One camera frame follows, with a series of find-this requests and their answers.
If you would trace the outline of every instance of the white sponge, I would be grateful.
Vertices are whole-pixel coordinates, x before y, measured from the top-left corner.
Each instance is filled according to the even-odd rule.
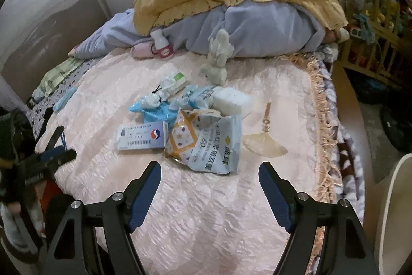
[[[216,87],[213,91],[213,108],[224,116],[240,114],[244,118],[253,109],[252,97],[233,88]]]

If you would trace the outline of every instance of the stuffed toy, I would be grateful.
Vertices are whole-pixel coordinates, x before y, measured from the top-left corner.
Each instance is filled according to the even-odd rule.
[[[209,39],[209,54],[207,62],[200,67],[200,72],[215,85],[225,84],[227,71],[225,64],[233,54],[234,47],[229,42],[229,34],[225,29],[220,29],[216,38]]]

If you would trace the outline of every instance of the green plaid fabric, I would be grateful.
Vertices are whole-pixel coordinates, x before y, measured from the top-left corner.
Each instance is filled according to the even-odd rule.
[[[84,60],[70,57],[48,71],[40,82],[40,89],[45,93],[45,96],[48,97],[57,88],[59,83],[75,71],[83,62]]]

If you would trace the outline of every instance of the silver bolt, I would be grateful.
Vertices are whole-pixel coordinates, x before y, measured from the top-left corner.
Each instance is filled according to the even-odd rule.
[[[114,193],[112,196],[112,200],[114,201],[120,201],[123,198],[123,194],[122,193]]]
[[[343,207],[350,207],[350,206],[351,206],[350,201],[348,201],[348,200],[345,199],[345,198],[342,198],[341,200],[339,200],[339,203],[340,203],[340,205],[342,205]]]
[[[71,207],[77,209],[80,205],[82,205],[81,201],[74,201],[72,202]]]
[[[297,198],[299,198],[301,201],[307,201],[309,199],[309,195],[306,193],[298,193]]]

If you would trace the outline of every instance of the blanket fringe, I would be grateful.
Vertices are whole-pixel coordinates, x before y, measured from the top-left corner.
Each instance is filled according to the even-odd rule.
[[[302,53],[283,55],[279,58],[291,61],[300,69],[307,72],[310,77],[319,128],[316,145],[318,162],[315,167],[316,188],[314,199],[320,202],[336,203],[337,196],[334,187],[343,185],[343,182],[340,171],[337,172],[337,177],[329,174],[330,171],[336,171],[336,168],[332,163],[331,149],[333,146],[337,145],[337,140],[334,138],[333,126],[330,124],[328,118],[330,109],[325,90],[322,86],[323,76],[320,74],[320,69],[318,67],[319,60],[313,54]],[[309,274],[312,271],[313,261],[321,252],[324,232],[325,228],[318,228],[316,231],[315,242],[306,274]]]

